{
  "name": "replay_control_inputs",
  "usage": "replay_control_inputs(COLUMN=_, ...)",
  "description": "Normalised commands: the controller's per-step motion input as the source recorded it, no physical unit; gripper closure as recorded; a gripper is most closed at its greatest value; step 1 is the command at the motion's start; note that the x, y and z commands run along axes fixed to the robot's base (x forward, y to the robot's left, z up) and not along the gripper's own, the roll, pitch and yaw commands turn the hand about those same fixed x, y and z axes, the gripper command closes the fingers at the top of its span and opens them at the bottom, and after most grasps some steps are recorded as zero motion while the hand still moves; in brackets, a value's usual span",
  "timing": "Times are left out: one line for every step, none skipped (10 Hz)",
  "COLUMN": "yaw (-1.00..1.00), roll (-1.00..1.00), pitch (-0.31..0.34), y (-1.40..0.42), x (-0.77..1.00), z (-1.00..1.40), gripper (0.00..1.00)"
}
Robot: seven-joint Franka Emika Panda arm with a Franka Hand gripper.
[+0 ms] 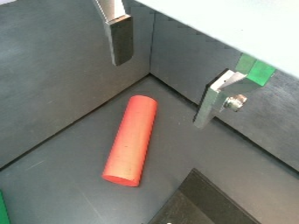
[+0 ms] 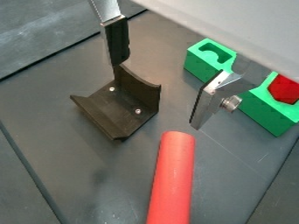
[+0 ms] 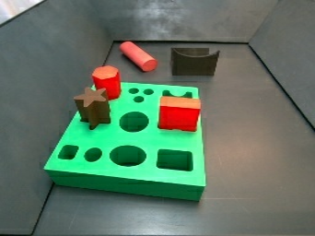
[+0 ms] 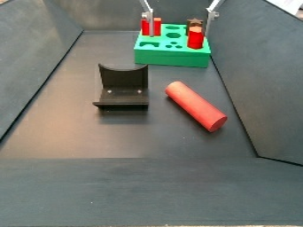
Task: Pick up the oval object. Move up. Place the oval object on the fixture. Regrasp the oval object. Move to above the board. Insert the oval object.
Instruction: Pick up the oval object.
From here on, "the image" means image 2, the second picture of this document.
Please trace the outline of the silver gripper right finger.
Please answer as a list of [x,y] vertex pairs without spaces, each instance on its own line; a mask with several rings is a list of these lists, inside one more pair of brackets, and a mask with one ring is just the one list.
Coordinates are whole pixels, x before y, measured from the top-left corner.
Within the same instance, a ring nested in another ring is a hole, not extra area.
[[219,109],[232,112],[237,108],[241,103],[239,94],[257,87],[271,73],[265,66],[240,54],[231,69],[232,73],[220,70],[200,88],[189,118],[196,130]]

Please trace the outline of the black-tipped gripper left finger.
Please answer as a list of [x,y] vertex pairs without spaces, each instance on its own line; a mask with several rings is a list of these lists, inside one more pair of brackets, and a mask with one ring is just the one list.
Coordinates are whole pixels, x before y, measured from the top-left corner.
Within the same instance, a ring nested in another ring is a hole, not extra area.
[[88,0],[88,3],[99,20],[111,66],[115,67],[129,57],[127,17],[120,12],[117,0]]

